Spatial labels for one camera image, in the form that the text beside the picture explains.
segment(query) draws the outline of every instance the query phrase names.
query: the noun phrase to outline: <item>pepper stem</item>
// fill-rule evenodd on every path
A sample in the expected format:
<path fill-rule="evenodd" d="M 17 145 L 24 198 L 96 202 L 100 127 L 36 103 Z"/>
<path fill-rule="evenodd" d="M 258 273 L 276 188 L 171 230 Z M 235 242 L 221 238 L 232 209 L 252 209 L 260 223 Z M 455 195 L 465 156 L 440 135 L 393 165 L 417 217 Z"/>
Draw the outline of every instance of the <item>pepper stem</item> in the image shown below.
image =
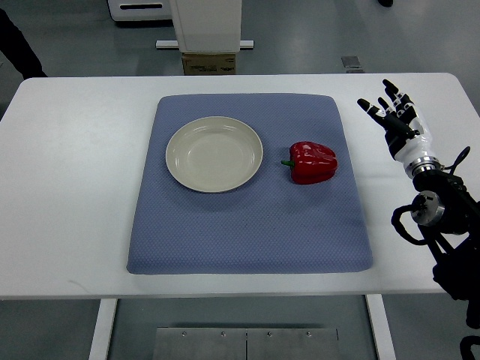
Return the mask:
<path fill-rule="evenodd" d="M 286 161 L 286 160 L 282 160 L 281 163 L 283 165 L 287 165 L 288 167 L 294 167 L 295 166 L 295 163 L 293 161 Z"/>

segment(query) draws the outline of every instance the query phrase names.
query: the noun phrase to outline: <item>metal plate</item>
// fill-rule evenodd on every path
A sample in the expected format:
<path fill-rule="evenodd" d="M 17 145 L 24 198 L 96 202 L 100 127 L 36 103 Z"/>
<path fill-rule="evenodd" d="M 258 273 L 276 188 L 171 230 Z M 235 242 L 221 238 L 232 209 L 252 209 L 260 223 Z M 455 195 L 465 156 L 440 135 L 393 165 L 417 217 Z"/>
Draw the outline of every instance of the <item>metal plate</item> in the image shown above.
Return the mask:
<path fill-rule="evenodd" d="M 333 328 L 249 328 L 248 360 L 339 360 Z"/>
<path fill-rule="evenodd" d="M 157 328 L 153 360 L 245 360 L 244 328 Z"/>
<path fill-rule="evenodd" d="M 153 360 L 339 360 L 331 328 L 158 328 Z"/>

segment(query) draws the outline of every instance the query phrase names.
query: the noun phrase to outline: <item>table leg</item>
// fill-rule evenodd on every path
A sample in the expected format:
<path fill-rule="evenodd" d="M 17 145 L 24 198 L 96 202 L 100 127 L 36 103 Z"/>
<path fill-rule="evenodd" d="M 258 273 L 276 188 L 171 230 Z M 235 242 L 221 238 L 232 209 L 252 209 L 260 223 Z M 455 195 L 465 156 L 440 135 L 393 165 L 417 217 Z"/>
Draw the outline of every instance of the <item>table leg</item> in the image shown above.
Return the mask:
<path fill-rule="evenodd" d="M 382 296 L 380 294 L 370 294 L 365 296 L 365 300 L 370 315 L 373 339 L 375 340 L 376 356 L 378 360 L 395 360 L 392 335 L 390 334 Z"/>
<path fill-rule="evenodd" d="M 110 337 L 117 308 L 116 298 L 102 298 L 88 360 L 107 360 Z"/>

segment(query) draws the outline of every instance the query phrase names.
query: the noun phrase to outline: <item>black pants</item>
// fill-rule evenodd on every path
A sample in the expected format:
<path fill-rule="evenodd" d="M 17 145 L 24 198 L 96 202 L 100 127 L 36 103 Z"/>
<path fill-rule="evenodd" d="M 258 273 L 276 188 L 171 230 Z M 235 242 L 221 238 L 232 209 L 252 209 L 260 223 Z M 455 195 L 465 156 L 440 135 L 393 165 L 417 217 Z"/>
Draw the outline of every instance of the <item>black pants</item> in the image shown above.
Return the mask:
<path fill-rule="evenodd" d="M 22 32 L 8 19 L 7 13 L 2 9 L 0 9 L 0 51 L 23 75 L 23 79 L 47 76 Z"/>

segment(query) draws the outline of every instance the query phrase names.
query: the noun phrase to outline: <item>ceramic plate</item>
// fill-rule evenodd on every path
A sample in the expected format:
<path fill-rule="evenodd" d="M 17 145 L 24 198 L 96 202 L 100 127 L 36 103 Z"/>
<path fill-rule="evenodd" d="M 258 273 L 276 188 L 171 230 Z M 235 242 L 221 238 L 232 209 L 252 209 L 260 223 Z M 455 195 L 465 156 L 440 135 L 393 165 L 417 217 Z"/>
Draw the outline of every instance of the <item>ceramic plate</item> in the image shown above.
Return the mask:
<path fill-rule="evenodd" d="M 245 123 L 209 116 L 181 127 L 170 139 L 165 158 L 180 184 L 203 193 L 220 193 L 254 176 L 263 147 L 257 133 Z"/>

